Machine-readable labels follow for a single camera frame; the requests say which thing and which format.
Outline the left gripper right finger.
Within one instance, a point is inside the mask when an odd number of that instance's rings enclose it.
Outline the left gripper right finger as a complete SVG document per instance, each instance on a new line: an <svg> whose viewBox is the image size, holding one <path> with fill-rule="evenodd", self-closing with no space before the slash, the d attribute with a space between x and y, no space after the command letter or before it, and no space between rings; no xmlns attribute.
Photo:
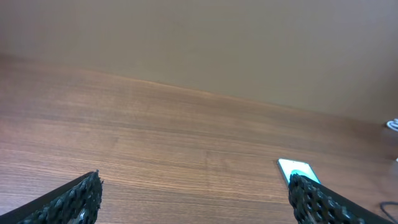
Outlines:
<svg viewBox="0 0 398 224"><path fill-rule="evenodd" d="M298 223L393 224L314 180L298 174L290 176L289 203Z"/></svg>

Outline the teal screen smartphone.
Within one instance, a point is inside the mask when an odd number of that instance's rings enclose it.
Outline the teal screen smartphone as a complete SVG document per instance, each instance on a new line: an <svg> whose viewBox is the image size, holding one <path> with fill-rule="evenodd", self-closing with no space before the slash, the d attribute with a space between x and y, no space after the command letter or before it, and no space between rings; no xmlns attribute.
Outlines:
<svg viewBox="0 0 398 224"><path fill-rule="evenodd" d="M306 162L279 158L277 160L277 165L281 171L286 185L289 185L290 176L293 174L303 175L318 184L321 183L310 164Z"/></svg>

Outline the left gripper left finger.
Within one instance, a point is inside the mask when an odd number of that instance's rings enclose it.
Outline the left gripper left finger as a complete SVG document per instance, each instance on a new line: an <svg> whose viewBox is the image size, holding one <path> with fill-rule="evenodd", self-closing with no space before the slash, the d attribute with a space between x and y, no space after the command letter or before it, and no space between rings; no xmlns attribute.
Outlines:
<svg viewBox="0 0 398 224"><path fill-rule="evenodd" d="M95 223L101 207L103 181L99 171L79 178L1 215L2 224Z"/></svg>

